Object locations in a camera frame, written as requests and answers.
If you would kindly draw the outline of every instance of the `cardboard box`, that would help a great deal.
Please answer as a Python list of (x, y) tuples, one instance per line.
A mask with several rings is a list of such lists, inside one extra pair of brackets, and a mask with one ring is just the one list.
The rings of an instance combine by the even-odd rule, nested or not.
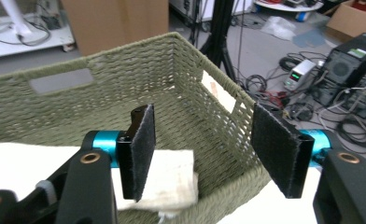
[(366, 12), (355, 9), (353, 0), (343, 2), (329, 20), (327, 34), (346, 41), (366, 33)]
[(83, 56), (168, 32), (167, 0), (62, 0)]

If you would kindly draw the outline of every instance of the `black cable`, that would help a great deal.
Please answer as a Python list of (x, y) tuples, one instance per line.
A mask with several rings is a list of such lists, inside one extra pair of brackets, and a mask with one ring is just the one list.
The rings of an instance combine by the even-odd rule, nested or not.
[(343, 119), (340, 123), (337, 124), (336, 126), (336, 132), (347, 142), (351, 143), (351, 144), (355, 144), (358, 145), (360, 147), (366, 147), (366, 140), (365, 141), (358, 141), (356, 138), (352, 137), (345, 129), (345, 125), (354, 125), (357, 126), (361, 129), (363, 129), (363, 127), (361, 127), (361, 125), (359, 124), (359, 122), (356, 119), (352, 119), (352, 118), (345, 118)]
[(262, 92), (267, 90), (267, 80), (260, 75), (251, 75), (246, 78), (245, 87), (247, 91), (252, 91), (250, 89), (251, 86), (255, 85), (257, 92)]
[(301, 61), (291, 58), (291, 57), (283, 57), (281, 60), (279, 60), (279, 66), (286, 71), (290, 72), (291, 69), (293, 69), (295, 66), (297, 66)]
[[(33, 22), (29, 22), (29, 21), (27, 21), (27, 22), (29, 24), (31, 24), (33, 27), (35, 27), (37, 30), (45, 32), (45, 35), (43, 37), (37, 39), (37, 40), (28, 41), (28, 42), (26, 42), (23, 39), (22, 35), (17, 35), (17, 38), (18, 38), (19, 42), (7, 42), (7, 41), (4, 41), (4, 40), (0, 39), (0, 43), (9, 44), (9, 45), (25, 45), (25, 46), (33, 47), (33, 46), (37, 46), (37, 45), (40, 45), (40, 44), (46, 42), (50, 38), (51, 33), (49, 32), (49, 30), (47, 28), (45, 28), (42, 25), (34, 24)], [(5, 25), (4, 29), (0, 30), (0, 34), (2, 34), (3, 32), (5, 32), (7, 30), (9, 30), (11, 28), (12, 24), (14, 24), (14, 23), (13, 22), (2, 22), (2, 23), (0, 23), (0, 26)]]

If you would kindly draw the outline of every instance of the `white cloth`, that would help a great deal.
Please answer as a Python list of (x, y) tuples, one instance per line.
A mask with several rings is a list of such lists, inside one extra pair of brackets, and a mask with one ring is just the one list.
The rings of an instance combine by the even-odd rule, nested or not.
[[(0, 189), (13, 190), (21, 200), (78, 150), (79, 147), (0, 143)], [(193, 164), (192, 150), (155, 150), (142, 200), (138, 203), (123, 200), (120, 170), (112, 169), (118, 209), (146, 209), (163, 214), (197, 203), (198, 180)]]

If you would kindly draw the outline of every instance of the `cable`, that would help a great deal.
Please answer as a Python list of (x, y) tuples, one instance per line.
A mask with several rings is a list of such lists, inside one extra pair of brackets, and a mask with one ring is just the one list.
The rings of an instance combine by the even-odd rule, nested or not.
[[(8, 42), (8, 41), (0, 39), (0, 43), (9, 44), (9, 45), (24, 45), (24, 46), (28, 46), (28, 47), (33, 47), (33, 46), (37, 46), (37, 45), (40, 45), (40, 44), (46, 42), (50, 38), (51, 33), (43, 25), (37, 25), (34, 22), (30, 22), (28, 20), (25, 20), (25, 21), (28, 22), (29, 24), (31, 24), (37, 30), (44, 32), (45, 35), (37, 40), (32, 40), (32, 41), (25, 41), (24, 37), (22, 35), (17, 35), (17, 39), (19, 40), (19, 42)], [(12, 21), (0, 22), (0, 27), (2, 27), (2, 29), (0, 29), (0, 34), (6, 32), (6, 31), (9, 31), (13, 24), (14, 23)]]
[(284, 57), (279, 60), (279, 66), (286, 71), (290, 72), (295, 66), (297, 66), (301, 61), (291, 57)]
[(365, 141), (358, 141), (356, 138), (352, 137), (346, 130), (345, 125), (354, 125), (362, 130), (366, 131), (366, 124), (358, 120), (357, 118), (351, 119), (349, 117), (343, 119), (340, 123), (336, 126), (336, 132), (347, 142), (351, 144), (358, 145), (360, 147), (366, 147), (366, 139)]
[[(250, 89), (250, 87), (253, 85), (255, 85), (257, 88), (255, 91), (252, 91)], [(260, 75), (252, 75), (246, 78), (245, 87), (247, 91), (264, 92), (265, 90), (267, 90), (267, 80)]]
[(329, 129), (328, 129), (328, 127), (326, 126), (325, 122), (324, 122), (324, 121), (323, 121), (323, 119), (322, 119), (322, 114), (323, 114), (326, 110), (330, 110), (330, 109), (336, 108), (336, 107), (338, 107), (338, 106), (342, 105), (343, 103), (344, 103), (344, 102), (340, 102), (340, 103), (339, 103), (339, 104), (337, 104), (337, 105), (332, 105), (332, 106), (330, 106), (330, 107), (327, 107), (327, 108), (325, 108), (325, 109), (321, 110), (321, 111), (319, 112), (319, 114), (317, 115), (317, 119), (319, 120), (319, 122), (322, 124), (322, 126), (323, 126), (326, 130), (329, 130)]

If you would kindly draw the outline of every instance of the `woven basket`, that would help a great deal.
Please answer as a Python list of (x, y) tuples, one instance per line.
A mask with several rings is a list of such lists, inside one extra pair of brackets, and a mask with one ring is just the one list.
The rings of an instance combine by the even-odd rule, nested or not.
[[(89, 69), (93, 82), (36, 93), (30, 80)], [(227, 111), (201, 83), (203, 71), (236, 103)], [(254, 101), (177, 33), (38, 69), (0, 76), (0, 142), (80, 146), (87, 131), (127, 130), (130, 111), (155, 107), (156, 148), (194, 149), (199, 202), (166, 223), (216, 223), (270, 180), (249, 137)], [(157, 223), (147, 211), (120, 223)]]

